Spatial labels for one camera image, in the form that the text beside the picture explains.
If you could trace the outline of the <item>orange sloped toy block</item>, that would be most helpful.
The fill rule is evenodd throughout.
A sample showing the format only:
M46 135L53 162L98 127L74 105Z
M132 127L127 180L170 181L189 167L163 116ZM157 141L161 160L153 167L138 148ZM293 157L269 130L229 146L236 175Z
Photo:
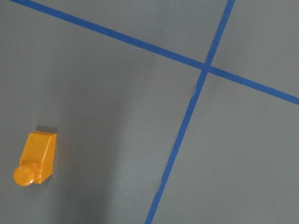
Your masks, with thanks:
M35 131L29 134L14 170L14 181L23 187L41 184L53 174L57 134Z

